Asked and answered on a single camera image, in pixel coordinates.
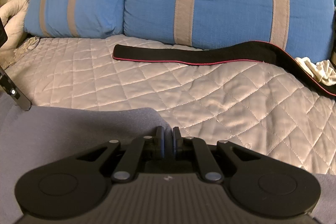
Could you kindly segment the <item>light grey padded comforter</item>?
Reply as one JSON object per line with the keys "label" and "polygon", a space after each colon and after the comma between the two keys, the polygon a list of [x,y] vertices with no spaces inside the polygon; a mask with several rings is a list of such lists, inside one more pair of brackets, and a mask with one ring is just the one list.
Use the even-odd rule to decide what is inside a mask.
{"label": "light grey padded comforter", "polygon": [[25,38],[24,22],[29,0],[1,0],[1,21],[7,41],[1,51],[14,50]]}

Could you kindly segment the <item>white crumpled cloth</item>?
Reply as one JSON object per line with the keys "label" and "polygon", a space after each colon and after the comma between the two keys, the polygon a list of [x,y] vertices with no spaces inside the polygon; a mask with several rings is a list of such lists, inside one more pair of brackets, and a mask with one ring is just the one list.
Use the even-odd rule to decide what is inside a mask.
{"label": "white crumpled cloth", "polygon": [[326,86],[333,86],[336,84],[335,68],[329,60],[323,60],[314,64],[308,57],[296,57],[295,61],[318,83]]}

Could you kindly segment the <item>blue grey-striped pillow right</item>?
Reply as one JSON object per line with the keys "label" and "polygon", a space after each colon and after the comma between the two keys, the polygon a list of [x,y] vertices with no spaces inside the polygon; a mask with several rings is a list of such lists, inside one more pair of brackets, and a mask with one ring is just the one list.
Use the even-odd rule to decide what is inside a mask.
{"label": "blue grey-striped pillow right", "polygon": [[328,59],[334,0],[125,0],[127,36],[201,49],[251,40],[293,57]]}

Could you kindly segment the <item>grey quilted bedspread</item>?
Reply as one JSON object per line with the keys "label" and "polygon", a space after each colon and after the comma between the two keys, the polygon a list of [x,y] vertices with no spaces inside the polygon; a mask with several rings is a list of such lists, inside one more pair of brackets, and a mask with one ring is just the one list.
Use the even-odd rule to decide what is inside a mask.
{"label": "grey quilted bedspread", "polygon": [[44,38],[7,68],[37,106],[120,111],[150,107],[185,136],[227,139],[312,173],[335,174],[335,100],[275,65],[191,66],[117,61],[116,45],[165,44],[123,35]]}

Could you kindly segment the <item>grey-blue fleece sweatpants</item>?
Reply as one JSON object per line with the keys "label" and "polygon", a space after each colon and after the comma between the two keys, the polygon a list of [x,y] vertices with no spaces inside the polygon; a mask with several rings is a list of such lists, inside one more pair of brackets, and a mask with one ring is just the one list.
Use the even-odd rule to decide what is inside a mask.
{"label": "grey-blue fleece sweatpants", "polygon": [[[164,154],[131,182],[112,174],[131,142],[165,130]],[[220,140],[224,179],[204,182],[151,108],[85,111],[1,97],[1,223],[335,223],[335,177]]]}

